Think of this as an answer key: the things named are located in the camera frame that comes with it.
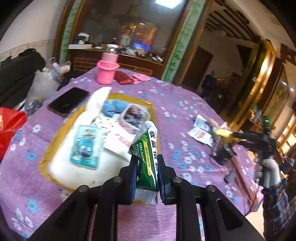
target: plaid sleeve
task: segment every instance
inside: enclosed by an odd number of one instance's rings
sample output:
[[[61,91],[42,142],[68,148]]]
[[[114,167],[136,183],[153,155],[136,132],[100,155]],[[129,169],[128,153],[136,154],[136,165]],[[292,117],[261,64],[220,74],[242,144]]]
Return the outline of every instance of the plaid sleeve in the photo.
[[[285,192],[287,181],[282,182],[273,189],[264,189],[263,217],[264,237],[266,241],[276,241],[281,230],[291,220],[288,196]]]

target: blue plush toy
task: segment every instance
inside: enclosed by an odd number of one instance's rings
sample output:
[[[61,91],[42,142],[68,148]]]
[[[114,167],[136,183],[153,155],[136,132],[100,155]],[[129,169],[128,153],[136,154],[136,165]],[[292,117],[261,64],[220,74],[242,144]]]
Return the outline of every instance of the blue plush toy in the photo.
[[[127,103],[122,100],[113,100],[112,104],[115,106],[116,113],[122,113],[128,106]]]
[[[112,118],[115,114],[115,106],[109,101],[105,101],[102,107],[102,112],[105,116]]]

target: person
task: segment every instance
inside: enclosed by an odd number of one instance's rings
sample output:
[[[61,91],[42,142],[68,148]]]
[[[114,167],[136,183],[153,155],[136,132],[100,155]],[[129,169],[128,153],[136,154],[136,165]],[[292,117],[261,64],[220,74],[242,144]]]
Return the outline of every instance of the person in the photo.
[[[212,71],[211,75],[206,75],[203,83],[202,83],[202,89],[203,92],[201,94],[201,98],[206,99],[210,96],[212,91],[216,88],[216,82],[217,79],[214,77],[215,72]]]
[[[258,158],[255,159],[255,162],[257,163],[255,166],[255,178],[257,182],[263,176],[263,166],[267,167],[270,172],[270,188],[262,190],[262,194],[264,195],[263,235],[266,241],[277,241],[291,220],[288,196],[285,191],[287,180],[281,180],[279,166],[272,157],[263,160],[261,164],[258,164]]]

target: smartphone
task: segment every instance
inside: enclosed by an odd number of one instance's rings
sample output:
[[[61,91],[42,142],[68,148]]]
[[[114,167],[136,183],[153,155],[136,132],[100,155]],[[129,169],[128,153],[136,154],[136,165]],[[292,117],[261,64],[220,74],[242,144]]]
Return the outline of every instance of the smartphone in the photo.
[[[73,87],[48,105],[48,109],[62,117],[67,117],[69,113],[87,96],[88,91]]]

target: human hand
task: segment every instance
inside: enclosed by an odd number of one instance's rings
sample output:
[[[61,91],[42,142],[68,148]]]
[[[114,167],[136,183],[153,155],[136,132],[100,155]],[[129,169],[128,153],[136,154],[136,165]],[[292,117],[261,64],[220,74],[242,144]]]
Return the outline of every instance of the human hand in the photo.
[[[270,172],[270,187],[273,187],[281,182],[280,172],[279,172],[279,166],[276,163],[276,161],[270,156],[268,159],[263,160],[261,163],[259,163],[259,158],[255,158],[255,182],[259,182],[259,179],[262,178],[262,170],[263,166],[267,167]]]

